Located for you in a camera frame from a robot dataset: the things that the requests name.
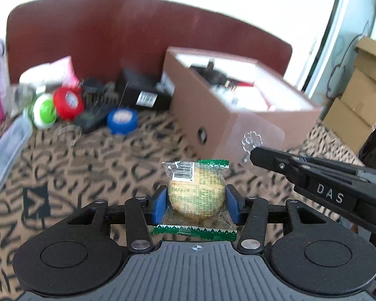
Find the headboard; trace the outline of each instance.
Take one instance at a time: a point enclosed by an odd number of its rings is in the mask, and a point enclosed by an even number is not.
[[[292,48],[231,17],[161,0],[37,0],[7,21],[11,83],[28,68],[71,55],[79,79],[116,80],[122,68],[160,76],[169,46],[258,59],[284,74]]]

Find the cardboard flap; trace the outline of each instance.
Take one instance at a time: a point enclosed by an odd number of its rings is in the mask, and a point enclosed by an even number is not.
[[[356,45],[356,47],[376,57],[376,41],[375,40],[371,40],[368,37],[362,37],[361,40]]]

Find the black box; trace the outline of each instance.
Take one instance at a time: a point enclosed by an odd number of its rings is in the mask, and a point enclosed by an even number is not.
[[[166,111],[170,108],[172,96],[166,90],[156,87],[158,80],[133,70],[123,70],[117,81],[117,92],[121,105],[133,109]]]

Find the white label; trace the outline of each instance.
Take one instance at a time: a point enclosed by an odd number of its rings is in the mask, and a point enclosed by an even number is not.
[[[141,91],[137,99],[137,105],[152,108],[155,104],[157,94],[149,93],[147,91]]]
[[[131,111],[119,110],[114,113],[113,121],[118,124],[128,123],[132,120],[132,116],[133,114]]]
[[[193,182],[195,174],[194,162],[179,162],[178,168],[173,173],[172,181]]]
[[[67,91],[65,94],[65,102],[72,109],[76,109],[78,106],[78,98],[76,95],[70,91]]]
[[[171,95],[173,96],[174,90],[175,90],[175,84],[171,81],[167,73],[163,72],[161,75],[161,80],[160,82],[162,83],[164,89]]]

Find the barcode label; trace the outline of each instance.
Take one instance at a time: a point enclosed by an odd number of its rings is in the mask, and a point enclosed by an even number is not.
[[[195,173],[194,162],[178,162],[178,168],[173,173],[172,181],[193,182]]]
[[[149,93],[147,91],[141,91],[138,96],[136,105],[152,108],[155,104],[157,94]]]

